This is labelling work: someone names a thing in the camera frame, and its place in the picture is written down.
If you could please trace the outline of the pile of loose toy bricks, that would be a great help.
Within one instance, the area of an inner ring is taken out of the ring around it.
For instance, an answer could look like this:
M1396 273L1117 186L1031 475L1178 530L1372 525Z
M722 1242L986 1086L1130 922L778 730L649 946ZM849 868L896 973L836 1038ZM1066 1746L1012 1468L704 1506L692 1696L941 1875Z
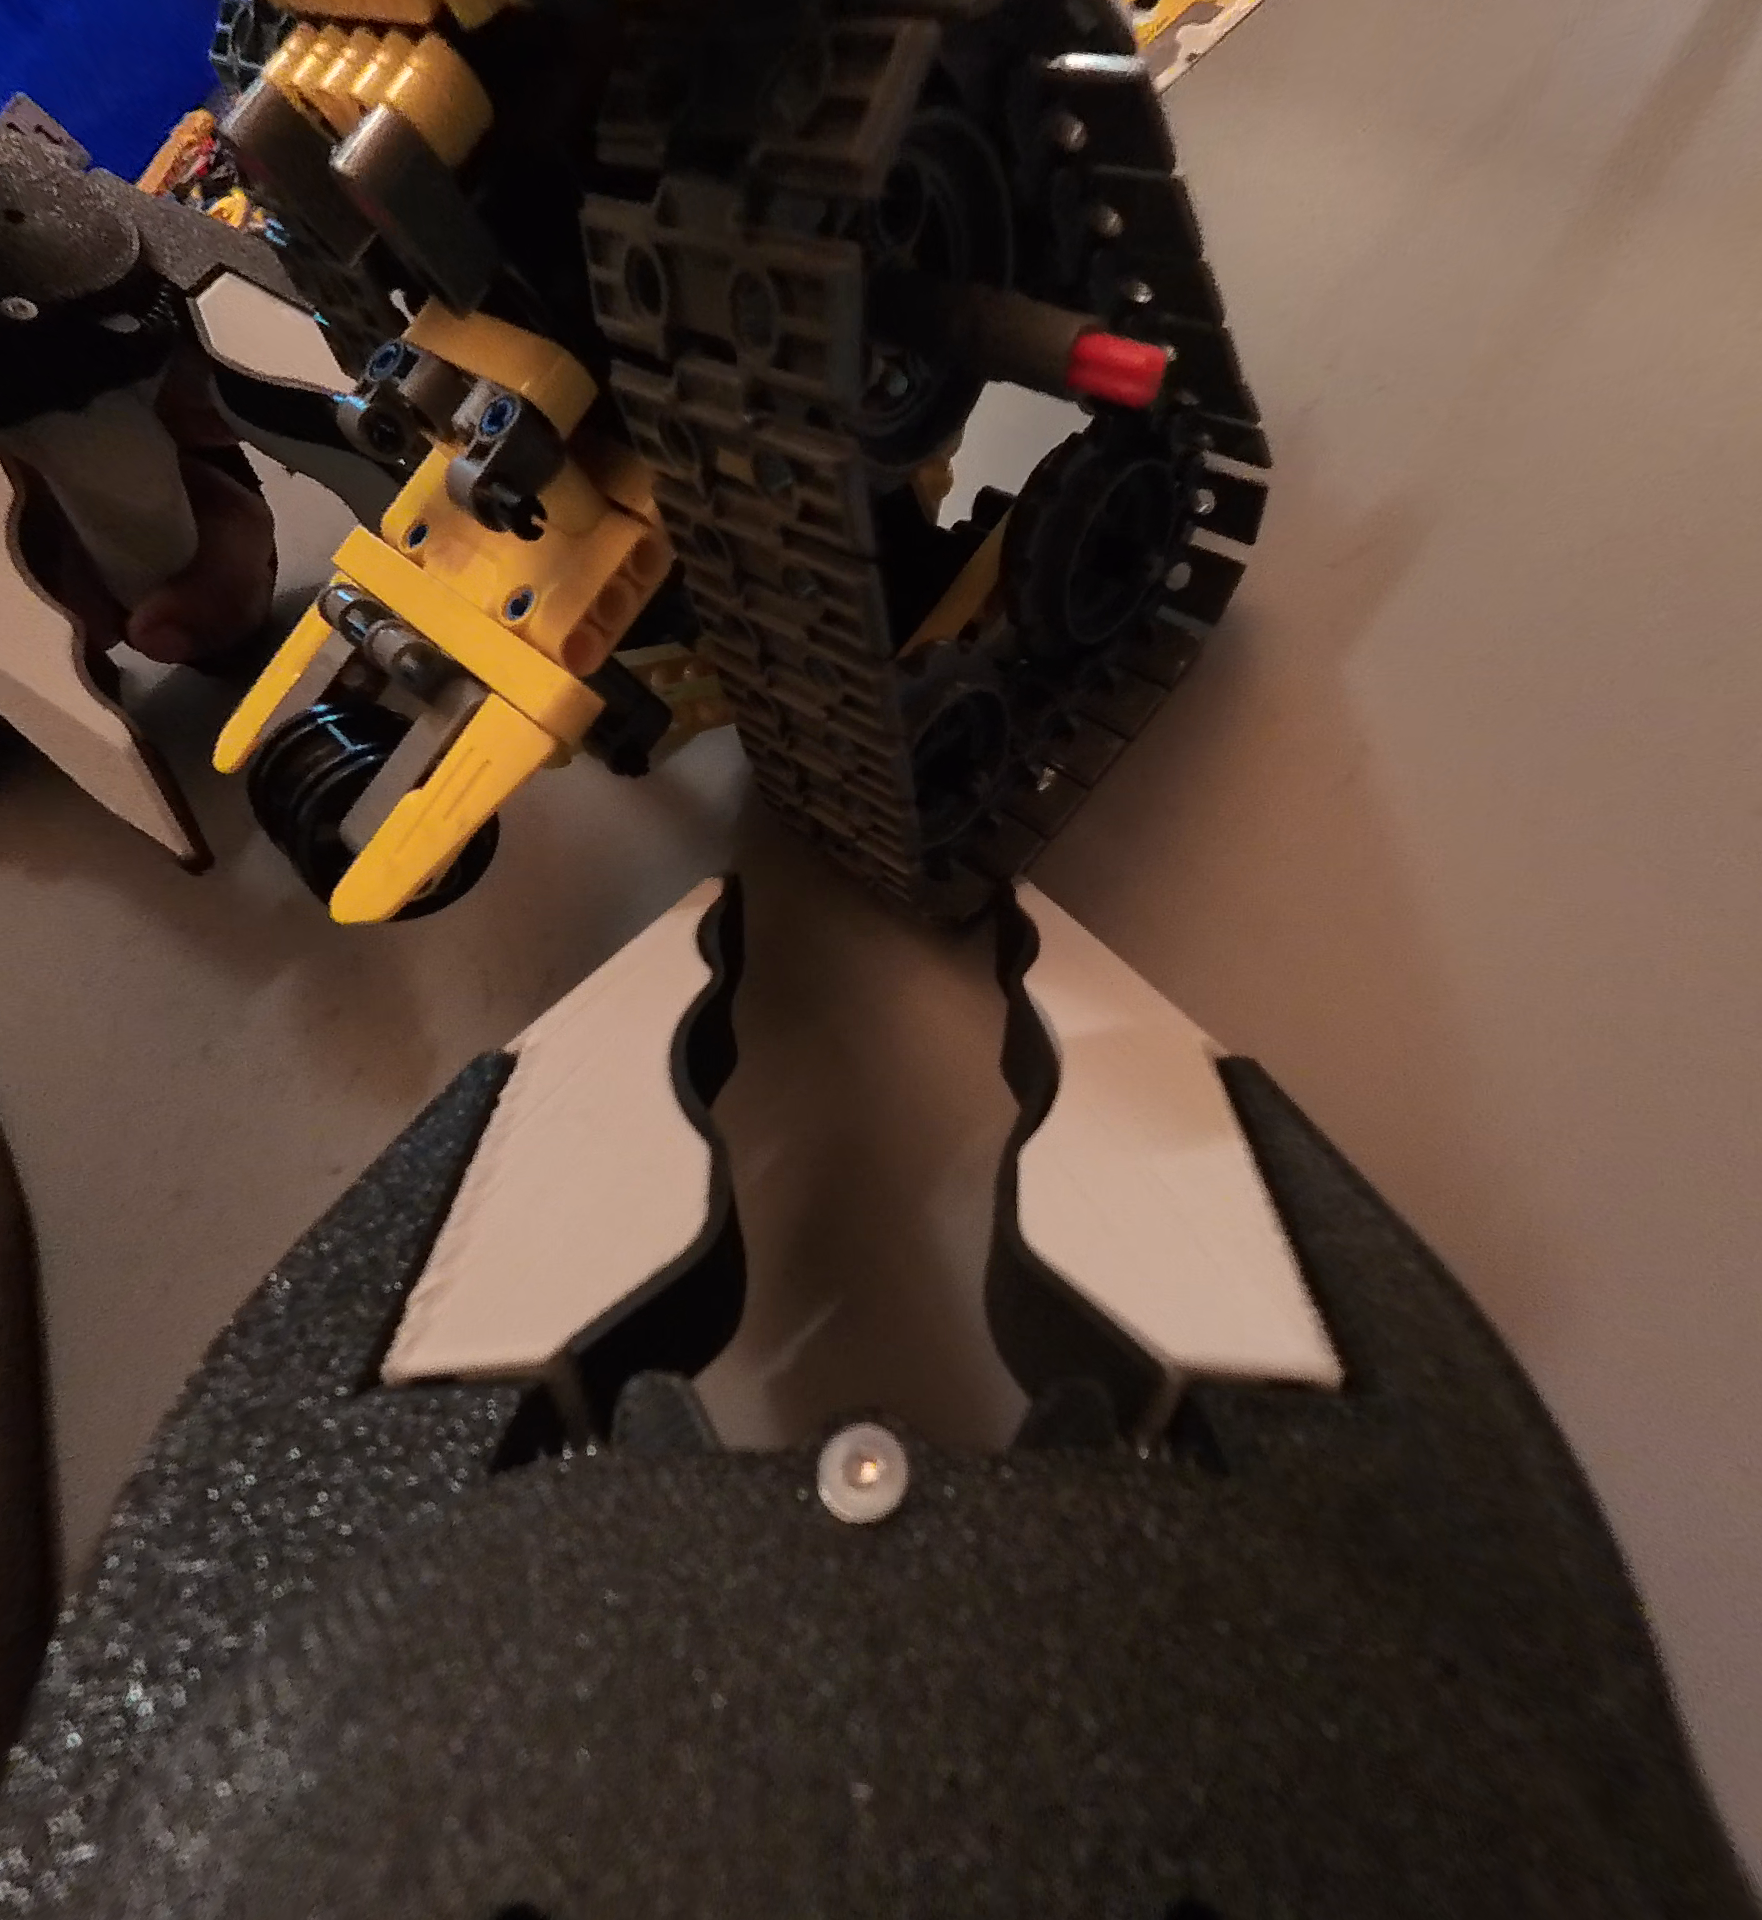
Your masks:
M209 109L193 109L174 125L134 186L152 197L174 199L227 227L257 235L274 248L287 244L279 222L243 187L235 158Z

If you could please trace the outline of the person's left hand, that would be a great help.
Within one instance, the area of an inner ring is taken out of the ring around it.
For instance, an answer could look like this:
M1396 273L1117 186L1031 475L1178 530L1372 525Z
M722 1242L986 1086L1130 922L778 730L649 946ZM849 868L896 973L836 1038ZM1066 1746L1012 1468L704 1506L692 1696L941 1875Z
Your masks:
M174 436L198 543L190 562L125 618L134 656L212 677L259 661L278 578L262 481L215 402L209 362L182 353L158 389L157 418Z

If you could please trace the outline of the yellow toy brick vehicle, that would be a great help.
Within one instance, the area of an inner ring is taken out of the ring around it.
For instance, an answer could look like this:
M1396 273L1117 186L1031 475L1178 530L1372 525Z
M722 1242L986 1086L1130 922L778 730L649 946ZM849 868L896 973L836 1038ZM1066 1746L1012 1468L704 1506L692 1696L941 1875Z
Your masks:
M941 29L923 113L964 256L890 305L970 405L912 467L756 404L734 364L665 367L605 334L580 214L627 4L222 6L220 72L245 83L222 140L295 285L360 354L345 426L400 475L218 747L340 923L460 900L544 766L645 776L702 733L743 744L658 477L742 487L877 559L896 664L974 661L1007 703L1015 499L1089 402L1157 398L1164 349L1013 285L1005 12L1107 2L776 4Z

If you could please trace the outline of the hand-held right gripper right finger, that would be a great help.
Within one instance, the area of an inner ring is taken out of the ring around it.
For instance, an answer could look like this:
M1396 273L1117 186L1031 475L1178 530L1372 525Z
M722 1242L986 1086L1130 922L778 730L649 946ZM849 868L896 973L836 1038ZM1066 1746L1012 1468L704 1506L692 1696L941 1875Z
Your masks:
M1015 1443L1189 1448L1197 1387L1343 1390L1206 1029L1028 882L995 904L994 976L990 1336Z

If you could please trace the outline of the yellow grey sticker sheet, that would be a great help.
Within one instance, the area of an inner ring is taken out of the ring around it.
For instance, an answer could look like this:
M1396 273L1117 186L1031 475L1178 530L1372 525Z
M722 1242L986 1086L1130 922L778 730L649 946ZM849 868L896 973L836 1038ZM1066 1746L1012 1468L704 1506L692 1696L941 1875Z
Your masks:
M1258 6L1260 0L1124 2L1119 9L1150 83L1164 94Z

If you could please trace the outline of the blue plastic bin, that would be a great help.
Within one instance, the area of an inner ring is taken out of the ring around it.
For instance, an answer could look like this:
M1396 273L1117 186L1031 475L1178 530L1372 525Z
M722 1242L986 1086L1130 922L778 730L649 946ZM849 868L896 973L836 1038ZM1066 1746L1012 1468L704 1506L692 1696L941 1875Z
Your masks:
M215 2L0 2L0 109L23 93L134 180L215 83Z

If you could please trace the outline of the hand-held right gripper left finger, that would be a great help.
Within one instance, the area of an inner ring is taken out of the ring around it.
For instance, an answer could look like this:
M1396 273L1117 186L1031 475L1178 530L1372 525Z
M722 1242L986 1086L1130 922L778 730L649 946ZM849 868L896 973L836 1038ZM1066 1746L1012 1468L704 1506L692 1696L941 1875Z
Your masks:
M743 957L739 882L702 879L507 1045L381 1385L531 1382L574 1441L714 1441L695 1380L748 1298L714 1113Z

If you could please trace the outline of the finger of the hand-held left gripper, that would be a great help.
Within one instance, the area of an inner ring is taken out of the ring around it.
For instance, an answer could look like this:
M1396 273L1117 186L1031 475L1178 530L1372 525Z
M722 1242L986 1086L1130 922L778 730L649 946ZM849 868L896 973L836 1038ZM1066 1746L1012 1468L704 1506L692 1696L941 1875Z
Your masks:
M381 521L398 467L345 426L358 387L312 315L235 273L212 276L184 308L214 364L218 411L241 444L316 481L357 521Z
M180 868L208 869L212 855L174 776L100 689L75 614L23 562L20 516L21 492L0 459L0 717Z

